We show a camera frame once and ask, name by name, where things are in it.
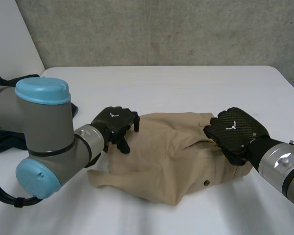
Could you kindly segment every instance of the white table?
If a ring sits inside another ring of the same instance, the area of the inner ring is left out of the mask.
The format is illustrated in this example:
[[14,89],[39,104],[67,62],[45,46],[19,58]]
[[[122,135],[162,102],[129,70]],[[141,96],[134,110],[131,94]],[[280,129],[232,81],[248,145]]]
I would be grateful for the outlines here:
[[[294,88],[266,66],[52,68],[46,77],[68,82],[79,107],[74,127],[106,106],[139,114],[212,112],[236,106],[264,124],[271,136],[294,140]],[[25,151],[0,154],[0,185],[26,195],[15,178]],[[106,170],[106,159],[95,166]],[[0,202],[0,235],[294,235],[294,205],[255,170],[241,180],[185,196],[171,207],[115,188],[93,188],[86,170],[36,206]]]

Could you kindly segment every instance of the black cable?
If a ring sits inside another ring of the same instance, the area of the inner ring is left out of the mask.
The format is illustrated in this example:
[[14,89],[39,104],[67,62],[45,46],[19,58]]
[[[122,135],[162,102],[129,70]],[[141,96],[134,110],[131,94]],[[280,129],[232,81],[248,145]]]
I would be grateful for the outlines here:
[[22,208],[23,206],[31,206],[35,205],[42,201],[42,199],[38,199],[37,197],[31,197],[31,198],[22,198],[22,197],[13,197],[10,194],[6,193],[1,187],[0,187],[0,201],[6,204],[14,205],[14,207]]

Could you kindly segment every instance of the concrete wall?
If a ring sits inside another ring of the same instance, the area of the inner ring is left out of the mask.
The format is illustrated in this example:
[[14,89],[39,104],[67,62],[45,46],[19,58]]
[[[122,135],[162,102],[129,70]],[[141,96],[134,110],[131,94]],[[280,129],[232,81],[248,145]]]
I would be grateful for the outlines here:
[[269,65],[294,85],[294,1],[16,2],[46,68]]
[[0,76],[41,74],[44,66],[14,0],[0,0]]

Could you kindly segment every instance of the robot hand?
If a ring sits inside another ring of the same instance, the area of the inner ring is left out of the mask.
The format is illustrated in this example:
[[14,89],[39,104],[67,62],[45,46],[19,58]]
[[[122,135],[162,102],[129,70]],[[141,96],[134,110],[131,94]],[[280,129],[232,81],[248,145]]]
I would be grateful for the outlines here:
[[249,144],[260,136],[269,136],[266,128],[252,116],[239,108],[230,108],[210,120],[210,126],[204,128],[232,165],[244,165],[247,162],[246,151]]
[[124,136],[132,124],[134,124],[134,131],[138,132],[139,121],[137,112],[122,107],[108,107],[102,110],[90,125],[101,132],[105,145],[112,142],[122,153],[126,154],[130,152],[130,147]]

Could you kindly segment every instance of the beige cloth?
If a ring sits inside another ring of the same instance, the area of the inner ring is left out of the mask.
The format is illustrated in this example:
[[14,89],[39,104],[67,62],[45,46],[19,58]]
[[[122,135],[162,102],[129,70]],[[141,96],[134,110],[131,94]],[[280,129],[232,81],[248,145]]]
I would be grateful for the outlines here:
[[211,117],[195,113],[141,116],[139,132],[131,129],[125,137],[131,152],[125,155],[110,145],[109,173],[89,170],[91,184],[177,205],[186,193],[247,175],[250,163],[231,165],[204,134]]

